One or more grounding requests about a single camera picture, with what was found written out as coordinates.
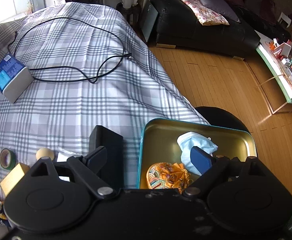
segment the wooden ball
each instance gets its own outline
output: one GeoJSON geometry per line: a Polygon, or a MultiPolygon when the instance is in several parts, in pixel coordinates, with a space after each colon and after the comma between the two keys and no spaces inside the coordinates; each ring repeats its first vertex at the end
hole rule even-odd
{"type": "Polygon", "coordinates": [[[42,157],[49,157],[51,160],[54,159],[54,152],[48,148],[41,148],[36,153],[36,160],[39,160],[42,157]]]}

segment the patterned fabric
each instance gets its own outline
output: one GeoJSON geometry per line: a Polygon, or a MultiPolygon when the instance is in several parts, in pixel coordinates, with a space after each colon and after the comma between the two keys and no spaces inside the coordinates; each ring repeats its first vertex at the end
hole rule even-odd
{"type": "MultiPolygon", "coordinates": [[[[71,2],[0,24],[0,61],[15,31],[18,35],[11,51],[32,26],[58,16],[74,17],[115,33],[123,41],[125,53],[131,52],[132,56],[95,84],[33,81],[14,104],[0,93],[0,151],[9,148],[19,162],[30,166],[41,147],[54,151],[62,147],[85,155],[93,128],[103,125],[124,137],[125,186],[135,187],[141,131],[150,120],[163,117],[207,122],[180,94],[123,16],[107,6],[71,2]]],[[[120,41],[106,32],[58,19],[31,30],[22,40],[16,58],[30,68],[69,65],[94,76],[107,57],[121,55],[122,49],[120,41]]],[[[118,58],[109,60],[102,73],[117,62],[118,58]]],[[[54,80],[83,78],[71,69],[32,74],[54,80]]],[[[0,181],[7,173],[0,167],[0,181]]]]}
{"type": "Polygon", "coordinates": [[[182,193],[189,185],[189,175],[182,163],[155,163],[148,169],[146,176],[150,189],[177,188],[182,193]]]}
{"type": "Polygon", "coordinates": [[[181,0],[196,15],[202,25],[229,25],[228,21],[219,13],[203,6],[199,0],[181,0]]]}

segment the black leather sofa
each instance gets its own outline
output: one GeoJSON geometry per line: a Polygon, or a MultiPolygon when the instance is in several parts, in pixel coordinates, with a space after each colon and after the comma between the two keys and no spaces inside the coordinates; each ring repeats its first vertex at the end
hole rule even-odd
{"type": "Polygon", "coordinates": [[[241,23],[201,25],[181,0],[151,0],[159,13],[155,23],[156,42],[225,53],[241,58],[251,54],[260,38],[240,15],[241,23]]]}
{"type": "Polygon", "coordinates": [[[229,5],[236,15],[243,18],[254,30],[271,39],[277,38],[279,44],[291,38],[290,33],[281,27],[278,22],[271,24],[246,8],[230,3],[229,5]]]}

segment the glass coffee table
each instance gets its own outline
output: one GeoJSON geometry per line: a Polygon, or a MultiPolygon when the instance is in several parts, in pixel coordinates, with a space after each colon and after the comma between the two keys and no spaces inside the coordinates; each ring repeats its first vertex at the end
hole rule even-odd
{"type": "Polygon", "coordinates": [[[281,88],[281,91],[283,95],[285,96],[286,102],[283,103],[281,106],[279,106],[277,109],[273,109],[272,106],[269,103],[269,100],[265,93],[263,93],[266,97],[266,100],[268,102],[268,106],[272,112],[272,114],[278,113],[280,109],[282,109],[287,104],[292,104],[292,82],[289,80],[287,74],[285,73],[284,69],[286,68],[283,63],[278,60],[274,54],[271,52],[268,44],[270,41],[273,41],[272,39],[266,37],[265,35],[259,33],[256,31],[256,33],[260,36],[260,43],[256,48],[256,51],[258,54],[262,57],[263,61],[266,63],[267,67],[269,68],[270,72],[272,73],[273,77],[266,80],[262,84],[258,85],[257,87],[261,87],[266,82],[276,79],[279,87],[281,88]]]}

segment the wooden block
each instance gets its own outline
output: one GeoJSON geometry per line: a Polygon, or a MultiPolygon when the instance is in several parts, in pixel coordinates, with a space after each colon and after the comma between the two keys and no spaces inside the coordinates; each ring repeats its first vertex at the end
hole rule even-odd
{"type": "Polygon", "coordinates": [[[243,58],[243,57],[237,57],[237,56],[233,56],[233,59],[237,59],[237,60],[241,60],[241,61],[243,61],[243,60],[244,60],[244,58],[243,58]]]}
{"type": "Polygon", "coordinates": [[[176,48],[176,45],[156,43],[156,47],[157,48],[175,49],[176,48]]]}
{"type": "Polygon", "coordinates": [[[29,166],[23,163],[17,164],[13,170],[0,182],[1,188],[7,196],[9,192],[15,187],[15,185],[20,181],[20,179],[28,172],[29,166]]]}

